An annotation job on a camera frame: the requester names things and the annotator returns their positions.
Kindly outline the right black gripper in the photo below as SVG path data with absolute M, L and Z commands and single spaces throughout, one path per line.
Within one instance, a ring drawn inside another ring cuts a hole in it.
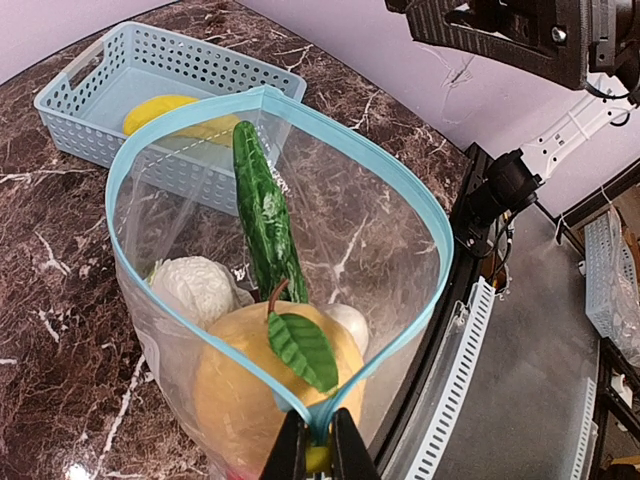
M 475 54 L 570 90 L 586 83 L 586 1 L 387 1 L 413 40 Z

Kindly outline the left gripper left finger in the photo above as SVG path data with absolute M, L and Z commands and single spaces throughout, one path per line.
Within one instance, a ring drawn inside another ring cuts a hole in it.
M 289 411 L 279 430 L 260 480 L 303 480 L 306 470 L 307 428 L 295 410 Z

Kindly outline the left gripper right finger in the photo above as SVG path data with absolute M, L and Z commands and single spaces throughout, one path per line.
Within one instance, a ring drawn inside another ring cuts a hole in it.
M 348 409 L 340 408 L 333 414 L 330 434 L 333 479 L 380 479 Z

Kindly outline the white cauliflower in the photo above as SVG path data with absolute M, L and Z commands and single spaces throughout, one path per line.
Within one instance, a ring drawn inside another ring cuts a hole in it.
M 230 273 L 202 256 L 159 260 L 147 282 L 161 301 L 203 330 L 240 307 Z

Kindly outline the clear zip top bag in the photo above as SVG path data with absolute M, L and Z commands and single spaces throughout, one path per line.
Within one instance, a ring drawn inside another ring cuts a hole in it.
M 273 87 L 132 113 L 106 186 L 150 370 L 216 479 L 263 475 L 287 418 L 320 469 L 333 418 L 369 442 L 451 269 L 435 196 Z

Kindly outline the green cucumber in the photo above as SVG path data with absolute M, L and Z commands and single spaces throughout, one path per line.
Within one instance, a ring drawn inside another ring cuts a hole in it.
M 260 298 L 268 299 L 286 279 L 288 286 L 280 298 L 307 303 L 309 294 L 286 199 L 271 173 L 254 125 L 239 122 L 232 141 L 237 208 Z

